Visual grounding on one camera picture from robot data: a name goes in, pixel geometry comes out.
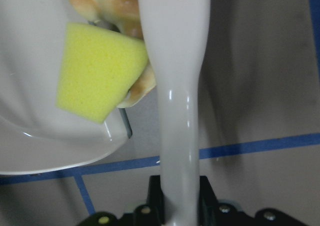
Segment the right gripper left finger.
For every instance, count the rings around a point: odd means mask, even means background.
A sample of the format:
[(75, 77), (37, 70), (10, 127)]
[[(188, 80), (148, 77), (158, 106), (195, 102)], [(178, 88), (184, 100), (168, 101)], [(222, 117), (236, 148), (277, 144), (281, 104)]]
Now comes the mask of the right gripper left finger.
[(158, 224), (163, 225), (165, 223), (165, 203), (160, 175), (152, 175), (149, 177), (146, 203), (154, 209)]

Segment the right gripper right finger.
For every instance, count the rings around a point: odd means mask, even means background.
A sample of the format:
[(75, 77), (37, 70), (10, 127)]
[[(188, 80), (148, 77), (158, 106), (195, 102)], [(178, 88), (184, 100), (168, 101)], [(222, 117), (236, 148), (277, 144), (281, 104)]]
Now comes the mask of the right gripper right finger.
[(200, 176), (199, 190), (199, 221), (201, 225), (216, 225), (216, 206), (218, 200), (212, 189), (208, 178), (204, 175)]

